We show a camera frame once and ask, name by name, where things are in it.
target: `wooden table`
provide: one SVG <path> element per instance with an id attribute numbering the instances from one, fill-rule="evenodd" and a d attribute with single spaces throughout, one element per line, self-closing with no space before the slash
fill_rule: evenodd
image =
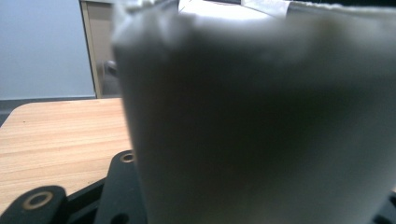
<path id="1" fill-rule="evenodd" d="M 131 148 L 120 99 L 16 108 L 0 128 L 0 214 L 36 187 L 58 185 L 70 194 L 90 185 Z"/>

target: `black mount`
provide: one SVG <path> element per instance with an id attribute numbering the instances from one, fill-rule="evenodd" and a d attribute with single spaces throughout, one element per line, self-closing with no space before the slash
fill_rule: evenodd
<path id="1" fill-rule="evenodd" d="M 30 190 L 0 216 L 0 224 L 147 224 L 131 150 L 117 154 L 107 177 L 66 197 L 63 188 Z M 369 224 L 396 224 L 396 193 L 392 192 Z"/>

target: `table surface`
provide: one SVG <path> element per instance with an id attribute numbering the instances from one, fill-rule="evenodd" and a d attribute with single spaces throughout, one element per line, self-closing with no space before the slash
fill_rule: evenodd
<path id="1" fill-rule="evenodd" d="M 16 108 L 0 128 L 0 214 L 30 189 L 71 194 L 102 179 L 112 157 L 131 148 L 120 99 Z"/>

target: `round hole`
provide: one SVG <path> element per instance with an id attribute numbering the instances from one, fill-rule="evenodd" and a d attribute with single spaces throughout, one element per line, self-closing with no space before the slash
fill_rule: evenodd
<path id="1" fill-rule="evenodd" d="M 134 160 L 134 154 L 132 153 L 127 153 L 121 156 L 120 159 L 122 162 L 131 162 Z"/>
<path id="2" fill-rule="evenodd" d="M 22 207 L 26 210 L 33 210 L 47 204 L 53 197 L 53 194 L 49 191 L 38 192 L 31 195 L 24 202 Z"/>
<path id="3" fill-rule="evenodd" d="M 111 219 L 111 224 L 128 224 L 129 223 L 129 218 L 128 215 L 126 214 L 118 214 Z"/>

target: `white wall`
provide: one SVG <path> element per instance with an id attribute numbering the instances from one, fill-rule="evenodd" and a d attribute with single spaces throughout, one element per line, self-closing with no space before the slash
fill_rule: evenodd
<path id="1" fill-rule="evenodd" d="M 0 100 L 93 97 L 78 0 L 0 0 Z"/>

